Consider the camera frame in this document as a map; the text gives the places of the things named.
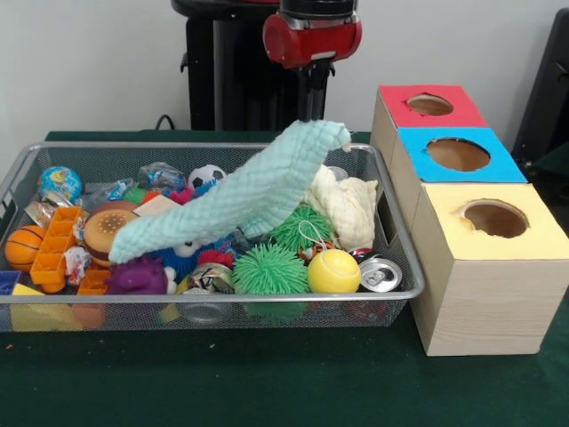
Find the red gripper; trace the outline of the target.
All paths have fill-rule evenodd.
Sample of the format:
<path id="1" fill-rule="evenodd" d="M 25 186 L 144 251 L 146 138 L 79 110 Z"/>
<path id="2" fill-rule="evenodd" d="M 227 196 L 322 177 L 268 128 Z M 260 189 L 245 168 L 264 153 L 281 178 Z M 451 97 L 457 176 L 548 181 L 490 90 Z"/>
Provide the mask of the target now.
<path id="1" fill-rule="evenodd" d="M 283 68 L 298 68 L 299 120 L 312 119 L 310 70 L 303 67 L 318 60 L 313 67 L 313 119 L 321 120 L 328 77 L 335 75 L 332 61 L 351 56 L 362 36 L 362 24 L 355 13 L 339 20 L 298 20 L 277 13 L 265 20 L 262 41 L 268 57 Z"/>

